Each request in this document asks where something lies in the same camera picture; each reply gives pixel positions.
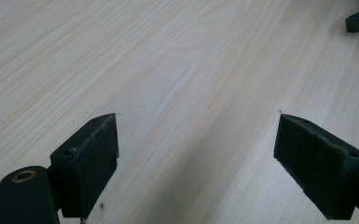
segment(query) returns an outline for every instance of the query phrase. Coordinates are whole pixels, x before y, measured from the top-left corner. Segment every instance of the wooden table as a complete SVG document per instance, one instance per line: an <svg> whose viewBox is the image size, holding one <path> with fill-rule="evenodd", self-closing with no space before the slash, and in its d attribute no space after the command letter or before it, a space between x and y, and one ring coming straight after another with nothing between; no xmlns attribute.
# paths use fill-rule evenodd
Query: wooden table
<svg viewBox="0 0 359 224"><path fill-rule="evenodd" d="M357 11L0 0L0 180L116 112L118 168L87 223L327 223L272 154L280 113L359 148Z"/></svg>

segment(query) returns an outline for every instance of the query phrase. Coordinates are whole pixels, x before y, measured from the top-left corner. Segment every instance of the wooden surface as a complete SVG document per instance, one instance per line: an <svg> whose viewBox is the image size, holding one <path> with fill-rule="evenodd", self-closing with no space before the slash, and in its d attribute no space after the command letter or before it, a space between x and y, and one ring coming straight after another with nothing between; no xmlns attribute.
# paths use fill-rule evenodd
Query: wooden surface
<svg viewBox="0 0 359 224"><path fill-rule="evenodd" d="M116 112L118 168L87 223L327 223L272 152L280 111L359 148L357 11L0 0L0 180Z"/></svg>

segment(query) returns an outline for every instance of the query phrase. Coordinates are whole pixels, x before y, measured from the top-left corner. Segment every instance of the tabletop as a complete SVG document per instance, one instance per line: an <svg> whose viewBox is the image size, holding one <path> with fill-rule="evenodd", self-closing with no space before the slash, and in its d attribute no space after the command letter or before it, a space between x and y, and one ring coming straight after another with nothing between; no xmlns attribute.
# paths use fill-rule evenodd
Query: tabletop
<svg viewBox="0 0 359 224"><path fill-rule="evenodd" d="M116 113L118 167L87 223L359 223L328 222L273 158L281 113L359 148L358 11L0 0L0 180Z"/></svg>

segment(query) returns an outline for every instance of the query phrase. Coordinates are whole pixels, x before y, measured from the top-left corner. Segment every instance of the light wood grain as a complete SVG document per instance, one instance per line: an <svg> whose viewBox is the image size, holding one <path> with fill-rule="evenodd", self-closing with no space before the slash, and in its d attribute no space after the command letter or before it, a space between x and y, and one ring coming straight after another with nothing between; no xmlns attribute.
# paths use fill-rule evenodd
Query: light wood grain
<svg viewBox="0 0 359 224"><path fill-rule="evenodd" d="M272 151L280 111L359 148L357 11L0 0L0 180L116 112L118 168L88 223L327 223Z"/></svg>

